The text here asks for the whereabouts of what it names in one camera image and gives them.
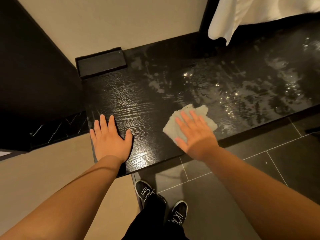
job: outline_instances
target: hand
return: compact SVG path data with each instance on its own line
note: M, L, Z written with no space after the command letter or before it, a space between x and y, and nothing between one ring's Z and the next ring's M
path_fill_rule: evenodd
M193 110L190 111L191 119L184 111L181 116L184 120L176 118L182 133L186 136L187 142L177 137L175 141L178 146L193 159L201 160L206 149L219 146L218 141L202 116L198 116Z
M94 121L94 130L90 129L90 137L93 142L94 151L99 161L101 158L112 155L119 158L121 163L124 163L130 154L132 145L132 134L128 129L125 135L125 140L118 135L113 115L109 118L109 126L106 122L106 117L102 114L99 121Z

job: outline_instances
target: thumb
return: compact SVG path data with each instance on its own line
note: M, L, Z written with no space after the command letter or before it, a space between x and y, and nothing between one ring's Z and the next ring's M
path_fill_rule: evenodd
M182 140L181 138L179 138L179 137L175 138L175 141L176 141L178 147L180 147L180 149L182 151L187 153L188 145L186 144L186 142L184 140Z
M131 148L131 145L132 145L132 133L131 133L131 130L129 130L129 129L125 133L124 142L126 143L127 147Z

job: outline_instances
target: white cloth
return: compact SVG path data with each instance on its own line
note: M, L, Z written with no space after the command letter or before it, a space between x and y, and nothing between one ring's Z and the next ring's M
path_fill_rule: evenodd
M223 37L228 45L239 25L311 12L320 12L320 0L220 0L208 36L213 40Z
M190 115L190 110L193 110L195 112L196 115L198 116L202 116L203 119L205 120L205 122L207 123L207 125L209 126L209 128L214 131L215 129L218 128L217 124L210 119L207 116L208 113L208 107L206 105L202 105L198 108L194 108L192 104L188 104L187 106L184 106L182 109L175 111L169 118L169 121L167 122L167 124L165 125L165 127L163 128L163 132L166 133L167 136L170 137L171 140L174 141L175 144L176 141L175 139L177 137L180 137L182 140L184 140L185 142L187 142L187 138L186 136L182 133L179 125L176 122L176 117L178 117L179 119L182 119L181 117L181 111L184 111L190 118L192 118L192 116Z

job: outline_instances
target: pant leg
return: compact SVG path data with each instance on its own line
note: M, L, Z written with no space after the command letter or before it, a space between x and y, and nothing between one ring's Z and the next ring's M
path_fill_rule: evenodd
M168 240L189 240L184 234L184 230L182 226L172 222L166 222L163 228L163 239Z
M157 194L145 201L145 207L130 224L122 240L159 239L163 231L166 203Z

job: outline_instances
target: leg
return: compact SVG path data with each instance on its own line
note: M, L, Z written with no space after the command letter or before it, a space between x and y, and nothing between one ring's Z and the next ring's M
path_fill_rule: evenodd
M188 205L186 202L180 200L175 204L164 225L165 239L188 240L182 227L187 217L187 212Z
M144 181L137 181L135 189L138 196L144 200L145 206L131 223L122 240L155 239L163 230L166 201L154 193L150 185Z

